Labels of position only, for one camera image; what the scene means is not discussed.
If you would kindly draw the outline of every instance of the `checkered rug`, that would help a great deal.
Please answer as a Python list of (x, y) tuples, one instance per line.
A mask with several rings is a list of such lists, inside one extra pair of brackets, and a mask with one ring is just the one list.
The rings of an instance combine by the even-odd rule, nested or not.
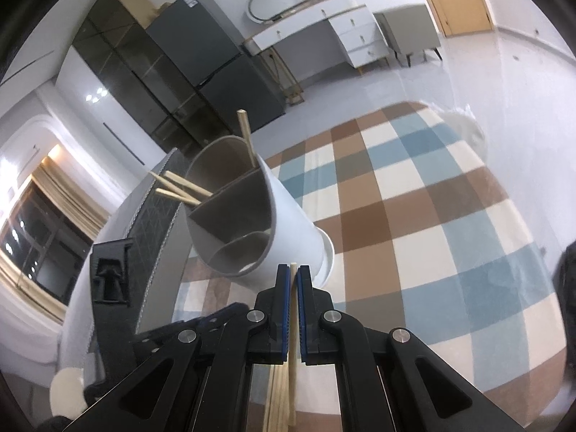
[[(566, 339), (550, 276), (514, 203), (433, 111), (393, 105), (267, 163), (334, 243), (337, 309), (407, 327), (522, 425), (554, 398)], [(192, 253), (175, 319), (254, 298)], [(301, 372), (298, 409), (338, 414), (333, 368)]]

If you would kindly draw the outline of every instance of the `drawer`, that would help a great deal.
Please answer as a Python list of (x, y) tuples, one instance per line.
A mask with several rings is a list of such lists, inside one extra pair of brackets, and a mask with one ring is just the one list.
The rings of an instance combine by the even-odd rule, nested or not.
[(354, 68), (364, 66), (368, 63), (375, 62), (390, 53), (388, 46), (384, 41), (373, 42), (356, 50), (348, 52), (350, 64)]
[(322, 0), (318, 3), (301, 9), (300, 11), (287, 16), (272, 24), (262, 32), (256, 34), (251, 40), (246, 42), (246, 47), (250, 53), (255, 54), (280, 42), (286, 37), (296, 34), (302, 29), (316, 24), (333, 14), (345, 11), (347, 8), (356, 5), (354, 0)]
[(355, 6), (354, 0), (322, 0), (321, 2), (315, 4), (313, 8), (316, 8), (318, 11), (320, 11), (322, 19), (327, 19), (337, 13), (346, 11), (353, 6)]
[(370, 10), (365, 6), (360, 6), (359, 8), (347, 11), (334, 18), (330, 18), (330, 24), (338, 35), (372, 22), (375, 23), (376, 20)]
[(338, 37), (346, 51), (352, 51), (373, 42), (384, 41), (384, 36), (375, 22), (357, 27)]
[(260, 51), (277, 44), (286, 37), (296, 34), (302, 29), (316, 24), (324, 19), (316, 5), (303, 9), (271, 25), (261, 33), (252, 37)]

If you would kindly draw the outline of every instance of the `dark gray refrigerator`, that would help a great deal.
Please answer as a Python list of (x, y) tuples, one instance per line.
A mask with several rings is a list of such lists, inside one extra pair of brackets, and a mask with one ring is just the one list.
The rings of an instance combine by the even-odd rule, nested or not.
[(238, 109), (252, 131), (284, 114), (280, 87), (214, 0), (176, 0), (146, 32), (235, 134)]

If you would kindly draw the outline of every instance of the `white table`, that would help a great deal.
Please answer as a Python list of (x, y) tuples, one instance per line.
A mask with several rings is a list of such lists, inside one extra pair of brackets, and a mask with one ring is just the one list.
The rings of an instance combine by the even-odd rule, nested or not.
[(311, 0), (244, 42), (252, 55), (272, 48), (301, 30), (328, 20), (346, 59), (354, 68), (375, 62), (390, 52), (376, 19), (356, 0)]

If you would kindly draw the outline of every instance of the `wooden stick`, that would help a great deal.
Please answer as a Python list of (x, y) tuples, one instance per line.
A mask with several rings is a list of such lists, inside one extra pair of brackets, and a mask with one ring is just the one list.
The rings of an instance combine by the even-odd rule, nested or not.
[(288, 364), (272, 365), (263, 432), (288, 432)]
[(168, 190), (165, 190), (164, 188), (157, 188), (156, 193), (162, 194), (163, 196), (167, 196), (168, 198), (172, 198), (173, 200), (176, 200), (177, 202), (191, 204), (192, 206), (197, 206), (200, 204), (200, 202), (195, 198), (191, 198), (191, 199), (184, 198), (183, 196), (180, 196), (177, 193), (169, 192)]
[(256, 152), (254, 151), (254, 145), (252, 144), (252, 137), (250, 136), (250, 123), (248, 123), (248, 114), (244, 109), (236, 111), (238, 115), (238, 121), (240, 122), (240, 130), (242, 131), (242, 136), (244, 141), (246, 141), (246, 146), (248, 147), (248, 155), (250, 156), (250, 162), (252, 167), (256, 167), (258, 161), (256, 160)]
[(298, 351), (298, 293), (296, 288), (296, 272), (298, 265), (290, 263), (290, 342), (288, 344), (288, 392), (289, 409), (288, 425), (296, 426), (296, 367)]
[(196, 200), (194, 196), (186, 193), (184, 190), (182, 190), (181, 188), (175, 186), (172, 182), (170, 182), (169, 180), (166, 180), (163, 177), (160, 177), (158, 174), (155, 174), (154, 172), (150, 172), (150, 175), (152, 177), (154, 177), (156, 180), (158, 180), (158, 182), (160, 182), (162, 185), (164, 185), (166, 188), (168, 188), (170, 191), (174, 192), (175, 194), (179, 194), (182, 198), (186, 198), (187, 200)]
[(168, 177), (170, 180), (174, 180), (174, 182), (186, 186), (191, 190), (194, 190), (195, 192), (198, 192), (200, 194), (203, 194), (204, 196), (210, 197), (212, 196), (212, 193), (210, 193), (208, 190), (193, 184), (192, 182), (186, 180), (184, 177), (180, 177), (179, 175), (176, 175), (174, 172), (170, 172), (169, 170), (164, 172), (164, 176)]

